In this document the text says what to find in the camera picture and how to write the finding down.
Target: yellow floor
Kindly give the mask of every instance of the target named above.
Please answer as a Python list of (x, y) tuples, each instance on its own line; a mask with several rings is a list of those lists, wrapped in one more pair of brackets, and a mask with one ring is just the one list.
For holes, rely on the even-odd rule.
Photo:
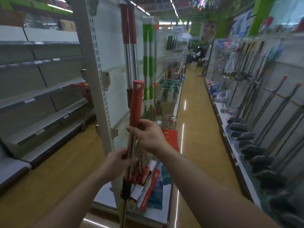
[[(241, 193), (203, 78), (197, 77), (200, 72), (199, 67), (187, 68), (177, 123), (181, 151), (211, 177)], [(0, 227), (20, 228), (34, 223), (97, 169), (103, 160), (101, 140), (91, 124), (86, 132), (78, 134), (0, 197)], [(178, 203), (176, 199), (174, 188), (168, 227), (199, 227), (181, 195)], [(118, 227), (117, 217), (103, 213), (88, 213), (86, 218), (104, 226)], [(81, 225), (81, 228), (91, 227), (100, 226), (88, 221)], [(129, 223), (128, 227), (143, 226)]]

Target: shopping cart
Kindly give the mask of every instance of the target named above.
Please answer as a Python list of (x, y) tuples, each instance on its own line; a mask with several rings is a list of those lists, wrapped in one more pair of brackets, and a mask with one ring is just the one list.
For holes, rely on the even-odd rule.
[(86, 115), (85, 115), (85, 118), (83, 120), (83, 125), (81, 127), (81, 131), (84, 132), (85, 131), (85, 122), (87, 120), (87, 116), (89, 114), (89, 112), (94, 108), (94, 105), (93, 105), (93, 100), (92, 100), (92, 94), (91, 94), (91, 88), (90, 88), (90, 85), (86, 82), (80, 82), (79, 84), (70, 84), (71, 87), (80, 87), (81, 88), (81, 94), (82, 96), (88, 101), (87, 104), (86, 104), (86, 108), (87, 108), (87, 111), (86, 111)]

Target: poster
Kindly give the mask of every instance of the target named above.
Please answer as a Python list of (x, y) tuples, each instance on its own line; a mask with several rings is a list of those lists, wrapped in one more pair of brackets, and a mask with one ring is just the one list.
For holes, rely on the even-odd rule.
[(246, 37), (249, 34), (255, 16), (251, 17), (252, 9), (234, 18), (234, 24), (230, 31), (230, 37)]
[(202, 42), (203, 44), (210, 44), (214, 40), (214, 35), (217, 28), (217, 23), (212, 21), (207, 22), (197, 22), (196, 27), (193, 27), (193, 23), (191, 26), (191, 32), (192, 40), (198, 40)]

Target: green striped pole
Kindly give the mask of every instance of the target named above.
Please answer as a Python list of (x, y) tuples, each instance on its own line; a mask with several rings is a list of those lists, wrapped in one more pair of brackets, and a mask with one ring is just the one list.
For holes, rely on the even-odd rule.
[(150, 99), (150, 119), (152, 119), (152, 109), (153, 109), (153, 95), (154, 95), (154, 88), (153, 88), (153, 76), (154, 76), (154, 57), (152, 56), (152, 43), (153, 43), (153, 36), (154, 36), (154, 25), (149, 24), (148, 26), (149, 32), (149, 77), (150, 77), (150, 87), (149, 87), (149, 99)]
[(147, 53), (147, 43), (148, 43), (148, 24), (143, 24), (143, 102), (144, 110), (143, 117), (147, 118), (147, 101), (148, 101), (148, 88), (147, 88), (147, 76), (148, 76), (148, 53)]

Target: red pole grip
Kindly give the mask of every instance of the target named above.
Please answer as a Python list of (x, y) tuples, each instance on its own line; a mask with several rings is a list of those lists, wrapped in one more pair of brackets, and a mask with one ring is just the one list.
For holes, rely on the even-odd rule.
[(141, 80), (133, 81), (132, 102), (130, 108), (129, 126), (137, 127), (141, 116), (141, 102), (144, 82)]
[(130, 41), (131, 44), (136, 44), (136, 23), (135, 23), (135, 13), (134, 5), (128, 4), (128, 16), (129, 16), (129, 31), (130, 31)]
[(129, 24), (128, 24), (128, 9), (127, 4), (120, 4), (121, 12), (121, 29), (123, 31), (124, 44), (129, 44)]

